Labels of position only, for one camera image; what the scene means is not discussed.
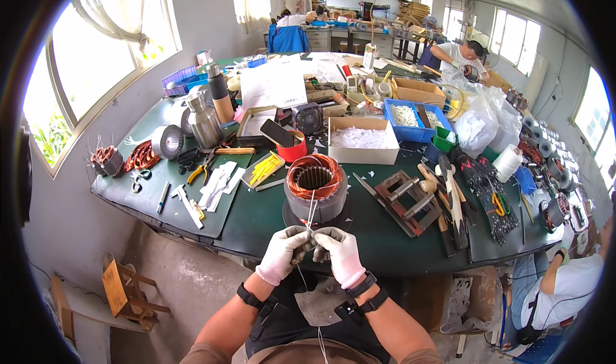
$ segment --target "small fan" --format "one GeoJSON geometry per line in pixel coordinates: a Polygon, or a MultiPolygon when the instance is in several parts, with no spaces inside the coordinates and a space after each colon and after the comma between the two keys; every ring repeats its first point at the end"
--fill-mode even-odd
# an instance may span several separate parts
{"type": "Polygon", "coordinates": [[[293,108],[293,125],[304,134],[312,134],[323,129],[323,108],[316,102],[293,108]]]}

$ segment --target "smartphone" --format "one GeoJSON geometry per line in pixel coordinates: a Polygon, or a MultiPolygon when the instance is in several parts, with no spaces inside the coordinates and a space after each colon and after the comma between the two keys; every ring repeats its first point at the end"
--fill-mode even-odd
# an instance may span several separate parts
{"type": "Polygon", "coordinates": [[[289,133],[271,119],[266,120],[259,129],[267,139],[282,147],[293,147],[293,134],[289,133]]]}

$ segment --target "red cup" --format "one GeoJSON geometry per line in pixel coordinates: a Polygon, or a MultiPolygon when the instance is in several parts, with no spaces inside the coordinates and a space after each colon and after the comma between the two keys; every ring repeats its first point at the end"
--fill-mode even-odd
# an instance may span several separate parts
{"type": "Polygon", "coordinates": [[[278,150],[278,155],[281,156],[283,160],[286,162],[294,162],[296,159],[302,158],[308,154],[308,148],[306,147],[304,133],[297,130],[289,130],[289,133],[293,134],[293,137],[299,140],[299,144],[293,147],[276,145],[276,149],[278,150]]]}

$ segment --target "worker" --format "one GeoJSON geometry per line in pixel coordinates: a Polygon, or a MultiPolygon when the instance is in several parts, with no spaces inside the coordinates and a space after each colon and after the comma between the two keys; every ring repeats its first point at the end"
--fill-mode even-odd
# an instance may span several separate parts
{"type": "Polygon", "coordinates": [[[310,11],[306,14],[306,23],[310,24],[313,21],[328,21],[327,12],[322,6],[317,6],[314,11],[310,11]]]}
{"type": "Polygon", "coordinates": [[[514,262],[511,317],[521,344],[535,341],[546,326],[575,316],[599,283],[613,231],[610,217],[601,232],[601,248],[589,257],[569,260],[574,230],[565,225],[560,248],[548,265],[544,251],[514,262]]]}
{"type": "Polygon", "coordinates": [[[484,49],[476,40],[470,40],[465,45],[449,42],[430,47],[430,52],[441,60],[441,72],[444,69],[460,69],[462,66],[471,65],[479,72],[478,81],[487,81],[490,76],[485,70],[479,58],[483,56],[484,49]]]}
{"type": "Polygon", "coordinates": [[[374,281],[359,260],[355,236],[334,227],[278,231],[255,273],[206,322],[181,364],[230,363],[244,342],[249,364],[387,364],[389,355],[400,364],[442,363],[425,329],[374,281]],[[312,240],[317,244],[313,260],[328,252],[336,281],[358,306],[371,309],[361,324],[349,318],[317,328],[299,310],[289,274],[301,271],[294,270],[291,259],[312,240]]]}

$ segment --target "gloved hand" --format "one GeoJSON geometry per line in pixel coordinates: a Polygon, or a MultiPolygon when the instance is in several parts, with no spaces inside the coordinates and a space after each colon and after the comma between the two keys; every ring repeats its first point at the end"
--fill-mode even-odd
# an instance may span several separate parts
{"type": "Polygon", "coordinates": [[[565,248],[567,251],[571,248],[571,244],[574,242],[574,230],[571,228],[570,224],[565,225],[565,232],[562,235],[562,241],[560,242],[560,247],[565,248]]]}
{"type": "Polygon", "coordinates": [[[255,271],[267,283],[278,286],[291,273],[293,250],[310,239],[303,226],[290,226],[273,234],[265,256],[255,271]]]}
{"type": "Polygon", "coordinates": [[[365,272],[359,261],[355,236],[335,227],[315,230],[312,237],[319,244],[312,256],[313,261],[322,261],[329,251],[331,271],[343,289],[351,287],[365,272]]]}

